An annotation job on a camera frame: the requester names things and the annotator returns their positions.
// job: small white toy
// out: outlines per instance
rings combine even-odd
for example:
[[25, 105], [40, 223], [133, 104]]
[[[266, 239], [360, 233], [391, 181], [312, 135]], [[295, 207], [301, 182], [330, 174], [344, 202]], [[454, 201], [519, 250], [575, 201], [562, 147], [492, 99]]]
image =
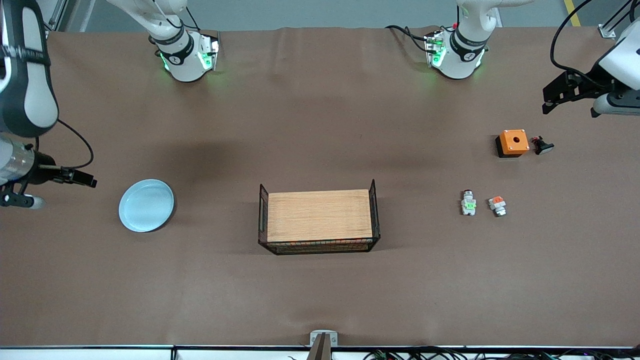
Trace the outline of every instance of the small white toy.
[[495, 214], [499, 217], [507, 215], [507, 210], [504, 208], [507, 203], [500, 196], [492, 197], [489, 199], [489, 208], [495, 211]]
[[468, 215], [470, 217], [476, 214], [476, 200], [474, 199], [474, 193], [471, 190], [465, 190], [462, 195], [462, 215]]

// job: orange and black box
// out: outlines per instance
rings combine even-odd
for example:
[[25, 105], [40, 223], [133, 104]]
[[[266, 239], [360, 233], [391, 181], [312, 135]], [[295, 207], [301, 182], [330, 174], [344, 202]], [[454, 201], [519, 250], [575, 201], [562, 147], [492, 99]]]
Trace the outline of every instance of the orange and black box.
[[523, 129], [504, 130], [495, 138], [495, 146], [501, 158], [517, 158], [529, 151], [529, 141]]

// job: tabletop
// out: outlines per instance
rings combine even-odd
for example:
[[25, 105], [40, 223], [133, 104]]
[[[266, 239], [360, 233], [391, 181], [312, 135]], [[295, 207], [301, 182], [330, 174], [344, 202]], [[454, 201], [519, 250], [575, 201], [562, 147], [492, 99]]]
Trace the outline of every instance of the tabletop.
[[[93, 145], [98, 186], [32, 186], [45, 209], [0, 211], [0, 344], [288, 345], [321, 328], [343, 345], [636, 345], [640, 126], [592, 119], [589, 100], [542, 115], [554, 31], [497, 29], [459, 81], [387, 29], [223, 33], [217, 71], [194, 83], [163, 70], [146, 34], [51, 33], [60, 119]], [[588, 70], [612, 44], [569, 28], [557, 59]], [[500, 159], [504, 129], [556, 148]], [[88, 157], [62, 126], [40, 149]], [[177, 208], [132, 233], [118, 203], [148, 178]], [[371, 179], [372, 252], [258, 245], [261, 183]]]

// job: plate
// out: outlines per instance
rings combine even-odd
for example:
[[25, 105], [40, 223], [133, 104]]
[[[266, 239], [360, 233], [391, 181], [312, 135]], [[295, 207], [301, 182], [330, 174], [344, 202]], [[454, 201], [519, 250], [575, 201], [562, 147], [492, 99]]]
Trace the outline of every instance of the plate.
[[118, 212], [120, 221], [136, 233], [147, 233], [161, 227], [173, 212], [173, 191], [156, 179], [133, 184], [122, 196]]

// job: yellow line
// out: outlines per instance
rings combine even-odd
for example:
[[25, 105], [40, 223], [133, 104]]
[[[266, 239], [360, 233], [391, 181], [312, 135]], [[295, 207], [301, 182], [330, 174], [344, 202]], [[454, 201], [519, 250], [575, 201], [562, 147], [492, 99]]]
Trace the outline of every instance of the yellow line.
[[[572, 0], [564, 0], [564, 5], [566, 6], [567, 13], [571, 13], [575, 9], [575, 6], [573, 5]], [[571, 17], [571, 25], [580, 26], [580, 20], [578, 19], [578, 14], [574, 14]]]

